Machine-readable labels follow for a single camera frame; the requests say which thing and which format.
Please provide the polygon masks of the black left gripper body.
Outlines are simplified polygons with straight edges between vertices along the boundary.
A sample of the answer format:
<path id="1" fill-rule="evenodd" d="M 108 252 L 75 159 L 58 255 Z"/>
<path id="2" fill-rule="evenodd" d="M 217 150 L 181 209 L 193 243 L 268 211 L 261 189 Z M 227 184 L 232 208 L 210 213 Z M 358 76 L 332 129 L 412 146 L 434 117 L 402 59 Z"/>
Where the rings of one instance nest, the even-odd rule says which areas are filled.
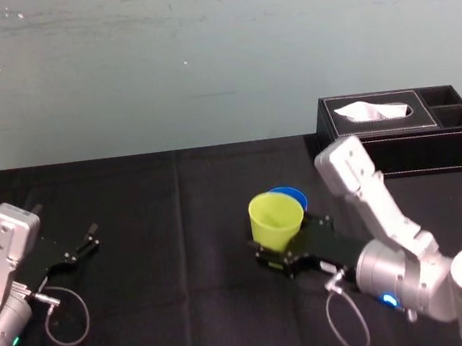
<path id="1" fill-rule="evenodd" d="M 31 292 L 36 292 L 48 276 L 59 270 L 66 269 L 77 262 L 77 255 L 57 241 L 46 237 L 39 237 L 32 248 L 22 260 L 17 270 L 16 281 L 25 285 Z"/>

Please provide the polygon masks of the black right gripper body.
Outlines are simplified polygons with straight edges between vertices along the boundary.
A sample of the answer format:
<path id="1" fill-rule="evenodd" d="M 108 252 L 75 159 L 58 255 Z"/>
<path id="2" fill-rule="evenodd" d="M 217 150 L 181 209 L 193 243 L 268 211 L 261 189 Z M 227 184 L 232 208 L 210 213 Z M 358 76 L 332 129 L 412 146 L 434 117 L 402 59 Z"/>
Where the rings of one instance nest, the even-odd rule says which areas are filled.
<path id="1" fill-rule="evenodd" d="M 366 242 L 337 234 L 329 225 L 305 227 L 288 244 L 290 272 L 321 270 L 321 263 L 345 270 L 345 279 L 354 280 L 358 259 Z"/>

